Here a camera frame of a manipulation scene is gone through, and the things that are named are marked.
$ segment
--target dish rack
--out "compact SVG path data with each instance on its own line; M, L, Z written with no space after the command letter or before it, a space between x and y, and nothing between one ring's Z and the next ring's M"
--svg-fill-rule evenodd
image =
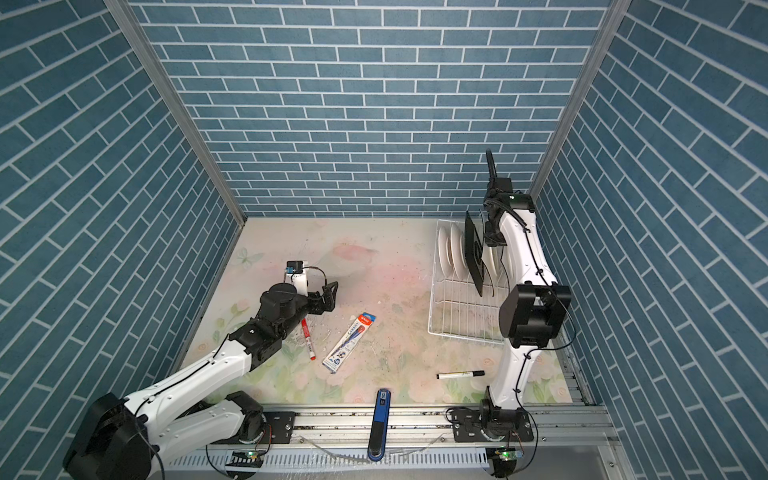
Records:
M502 271L498 279L499 285L496 285L492 284L489 275L486 274L482 296L478 295L470 276L459 279L454 271L450 277L445 277L440 267L438 235L440 227L450 231L454 223L461 227L462 231L464 230L463 222L450 220L438 220L435 230L429 332L432 335L501 344L504 338L498 329L498 308L509 294L507 277Z

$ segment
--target black marker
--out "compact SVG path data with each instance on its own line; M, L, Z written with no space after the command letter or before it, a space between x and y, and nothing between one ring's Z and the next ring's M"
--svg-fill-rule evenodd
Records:
M483 375L485 375L485 370L472 370L471 372L438 373L437 380L460 379L465 376L483 376Z

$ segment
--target tabletop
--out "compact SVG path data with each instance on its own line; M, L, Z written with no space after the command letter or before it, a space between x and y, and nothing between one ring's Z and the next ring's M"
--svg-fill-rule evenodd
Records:
M503 347L428 332L436 225L430 219L249 219L183 365L215 350L255 316L261 293L282 281L286 261L303 260L339 282L336 309L307 318L317 359L310 360L296 328L264 365L216 391L209 402L243 390L261 403L373 403L380 388L390 389L398 404L478 402ZM310 291L320 290L322 274L308 270L308 276ZM323 358L363 312L376 321L332 374ZM480 369L485 376L435 377ZM554 353L537 358L523 401L571 402Z

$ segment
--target blue tile wall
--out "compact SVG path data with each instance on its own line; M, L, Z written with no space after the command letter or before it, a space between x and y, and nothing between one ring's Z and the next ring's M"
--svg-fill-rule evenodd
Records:
M101 0L0 32L0 478L57 478L92 399L168 374L236 226Z
M768 478L767 19L633 0L539 201L638 478Z
M487 147L528 188L609 1L257 3L131 2L247 214L450 216Z

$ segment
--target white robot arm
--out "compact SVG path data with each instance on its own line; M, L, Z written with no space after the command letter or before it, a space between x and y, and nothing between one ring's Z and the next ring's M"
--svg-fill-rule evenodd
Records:
M245 392L214 406L190 408L280 350L307 314L336 306L337 282L308 293L306 268L288 262L284 283L262 293L256 316L192 365L123 399L108 393L88 408L64 460L74 480L138 480L187 452L233 436L253 443L265 434L263 408Z
M519 425L524 409L522 390L541 349L560 332L571 291L559 285L541 248L530 195L515 193L511 180L499 178L491 151L485 152L490 180L484 205L488 212L485 242L505 246L511 290L499 309L498 324L505 342L498 375L481 403L486 432L508 432Z

